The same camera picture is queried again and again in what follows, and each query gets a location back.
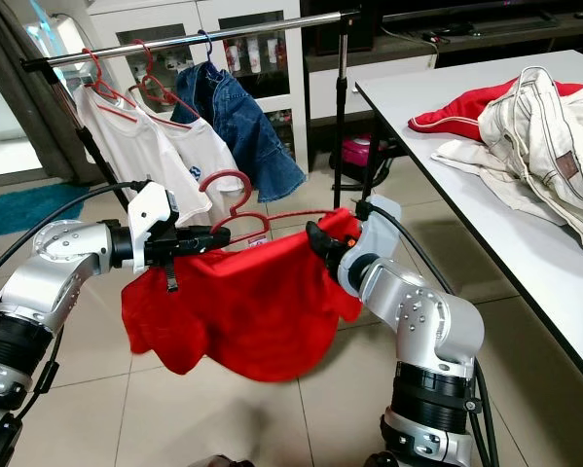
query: white jacket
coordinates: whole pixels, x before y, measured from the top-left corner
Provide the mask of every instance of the white jacket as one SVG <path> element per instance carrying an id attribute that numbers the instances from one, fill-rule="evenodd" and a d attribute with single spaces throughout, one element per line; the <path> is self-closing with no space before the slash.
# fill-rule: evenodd
<path id="1" fill-rule="evenodd" d="M 477 173 L 512 208 L 568 223 L 583 244 L 583 89 L 559 97 L 546 70 L 526 68 L 479 128 L 488 148 L 452 141 L 432 158 Z"/>

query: stand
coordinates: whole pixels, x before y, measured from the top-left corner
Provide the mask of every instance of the stand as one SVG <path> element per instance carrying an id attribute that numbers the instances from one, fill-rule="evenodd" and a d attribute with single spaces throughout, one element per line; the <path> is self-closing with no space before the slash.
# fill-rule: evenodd
<path id="1" fill-rule="evenodd" d="M 337 208 L 341 204 L 341 157 L 343 156 L 343 131 L 345 122 L 345 106 L 346 106 L 346 67 L 347 67 L 347 28 L 354 18 L 360 16 L 359 10 L 346 10 L 335 13 L 328 13 L 325 15 L 315 15 L 305 18 L 293 18 L 283 21 L 272 21 L 254 26 L 238 27 L 235 29 L 225 29 L 222 31 L 210 32 L 207 35 L 196 34 L 192 36 L 178 37 L 173 39 L 164 39 L 161 41 L 151 41 L 142 45 L 128 45 L 113 47 L 108 49 L 100 49 L 92 51 L 98 59 L 111 58 L 114 56 L 125 56 L 130 54 L 138 54 L 142 50 L 148 49 L 152 52 L 172 49 L 176 47 L 185 47 L 192 44 L 203 44 L 210 41 L 221 41 L 223 39 L 232 39 L 241 36 L 252 34 L 259 34 L 262 32 L 281 31 L 285 29 L 292 29 L 296 27 L 311 27 L 319 24 L 328 24 L 332 22 L 339 22 L 341 25 L 340 41 L 339 41 L 339 78 L 337 79 L 337 132 L 336 132 L 336 163 L 335 163 L 335 189 L 334 193 L 334 207 Z M 88 150 L 98 169 L 102 173 L 107 183 L 117 183 L 116 176 L 107 163 L 107 161 L 100 154 L 98 146 L 94 142 L 90 132 L 85 128 L 79 118 L 77 117 L 77 109 L 75 103 L 68 92 L 68 90 L 61 84 L 57 78 L 54 68 L 57 66 L 68 65 L 72 63 L 79 63 L 82 61 L 90 61 L 91 55 L 86 53 L 69 54 L 52 56 L 45 58 L 38 58 L 33 60 L 22 60 L 22 68 L 27 72 L 41 71 L 47 80 L 47 83 L 52 87 L 56 100 L 66 112 L 66 115 L 72 120 L 79 139 L 81 139 L 84 147 Z M 120 204 L 127 210 L 128 200 L 123 192 L 115 192 Z"/>

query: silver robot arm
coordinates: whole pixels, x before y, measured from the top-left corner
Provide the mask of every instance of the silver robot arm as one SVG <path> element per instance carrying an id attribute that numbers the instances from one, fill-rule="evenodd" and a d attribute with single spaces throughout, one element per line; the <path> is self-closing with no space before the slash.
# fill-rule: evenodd
<path id="1" fill-rule="evenodd" d="M 394 201 L 381 196 L 368 201 L 401 217 Z M 469 467 L 473 439 L 466 418 L 481 410 L 472 390 L 475 356 L 484 339 L 477 308 L 434 290 L 391 260 L 399 232 L 377 212 L 368 214 L 352 247 L 324 236 L 315 224 L 307 232 L 331 275 L 395 333 L 393 397 L 381 422 L 387 449 L 411 465 L 427 459 Z"/>
<path id="2" fill-rule="evenodd" d="M 151 182 L 128 207 L 129 227 L 118 221 L 84 224 L 57 221 L 38 232 L 32 256 L 0 291 L 0 467 L 14 452 L 22 423 L 18 410 L 32 375 L 62 329 L 83 283 L 113 268 L 164 266 L 168 290 L 176 290 L 173 258 L 225 246 L 230 231 L 210 227 L 176 229 L 178 209 L 171 192 Z M 58 364 L 48 362 L 35 393 L 49 390 Z"/>

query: red hanger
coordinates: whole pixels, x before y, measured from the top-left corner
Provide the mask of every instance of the red hanger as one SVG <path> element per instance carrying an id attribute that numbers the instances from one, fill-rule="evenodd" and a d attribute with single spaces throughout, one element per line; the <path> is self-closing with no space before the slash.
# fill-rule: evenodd
<path id="1" fill-rule="evenodd" d="M 120 97 L 125 102 L 130 104 L 133 108 L 135 108 L 135 104 L 133 102 L 128 100 L 126 97 L 124 97 L 122 94 L 120 94 L 116 90 L 112 89 L 112 87 L 110 87 L 107 84 L 107 82 L 105 82 L 105 80 L 103 80 L 103 70 L 101 70 L 101 68 L 100 68 L 100 62 L 98 61 L 98 57 L 95 54 L 93 54 L 90 49 L 82 49 L 82 52 L 84 52 L 86 54 L 90 54 L 90 56 L 92 57 L 92 61 L 96 65 L 96 81 L 94 81 L 94 83 L 87 83 L 84 86 L 86 88 L 92 88 L 98 95 L 109 97 L 110 99 L 117 100 L 118 97 Z M 116 109 L 112 109 L 111 107 L 106 107 L 106 106 L 100 105 L 100 104 L 96 104 L 96 107 L 98 107 L 99 109 L 102 109 L 102 110 L 106 110 L 107 112 L 111 112 L 112 114 L 119 115 L 120 117 L 123 117 L 124 119 L 131 120 L 134 123 L 137 122 L 137 119 L 134 119 L 133 117 L 130 117 L 129 115 L 125 115 Z"/>
<path id="2" fill-rule="evenodd" d="M 133 43 L 134 44 L 139 44 L 140 46 L 142 46 L 144 48 L 144 53 L 148 57 L 148 64 L 146 65 L 146 74 L 141 79 L 141 81 L 138 84 L 131 86 L 128 90 L 139 89 L 142 92 L 142 94 L 144 94 L 147 98 L 149 98 L 151 100 L 154 100 L 156 102 L 161 102 L 161 104 L 175 104 L 175 103 L 179 103 L 180 105 L 182 105 L 183 107 L 185 107 L 186 109 L 188 109 L 190 112 L 192 112 L 192 114 L 194 114 L 197 119 L 199 119 L 200 118 L 200 115 L 199 115 L 198 112 L 196 112 L 187 103 L 183 102 L 178 97 L 178 95 L 176 95 L 174 92 L 171 92 L 171 91 L 167 90 L 164 87 L 164 85 L 157 78 L 155 78 L 151 74 L 151 72 L 153 71 L 154 59 L 153 59 L 153 55 L 151 54 L 150 49 L 148 47 L 146 47 L 146 45 L 144 44 L 144 42 L 141 41 L 140 39 L 135 39 L 133 41 Z M 163 97 L 156 97 L 155 95 L 152 95 L 150 92 L 148 92 L 148 89 L 146 88 L 146 82 L 147 81 L 152 81 L 153 83 L 155 83 L 159 87 L 160 91 L 162 92 L 162 96 Z"/>
<path id="3" fill-rule="evenodd" d="M 229 209 L 231 211 L 231 216 L 227 217 L 226 219 L 221 220 L 213 227 L 211 227 L 211 233 L 214 234 L 220 227 L 224 224 L 231 222 L 234 219 L 239 217 L 255 217 L 259 219 L 263 223 L 263 229 L 255 233 L 248 233 L 246 235 L 239 236 L 237 238 L 233 238 L 231 243 L 237 243 L 238 241 L 246 240 L 255 235 L 265 234 L 270 231 L 272 228 L 272 224 L 270 221 L 275 219 L 282 219 L 284 217 L 293 217 L 293 216 L 305 216 L 307 214 L 331 214 L 334 211 L 332 210 L 324 210 L 324 209 L 311 209 L 307 211 L 293 211 L 293 212 L 283 212 L 281 214 L 276 214 L 275 216 L 265 216 L 260 212 L 256 211 L 245 211 L 245 212 L 237 212 L 237 210 L 242 207 L 244 204 L 248 202 L 250 199 L 250 195 L 252 194 L 252 184 L 250 183 L 250 179 L 247 175 L 243 172 L 239 172 L 238 170 L 220 170 L 219 172 L 212 173 L 200 183 L 199 190 L 204 192 L 208 186 L 218 178 L 226 177 L 226 176 L 234 176 L 243 182 L 243 198 L 241 198 L 237 203 L 235 203 Z"/>

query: blue rug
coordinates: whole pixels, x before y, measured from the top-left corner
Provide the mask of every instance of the blue rug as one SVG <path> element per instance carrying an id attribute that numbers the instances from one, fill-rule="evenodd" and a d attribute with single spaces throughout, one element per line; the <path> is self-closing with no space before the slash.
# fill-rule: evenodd
<path id="1" fill-rule="evenodd" d="M 50 185 L 0 195 L 0 235 L 27 231 L 68 201 L 87 192 L 87 187 Z M 54 220 L 77 219 L 83 207 L 81 202 Z"/>

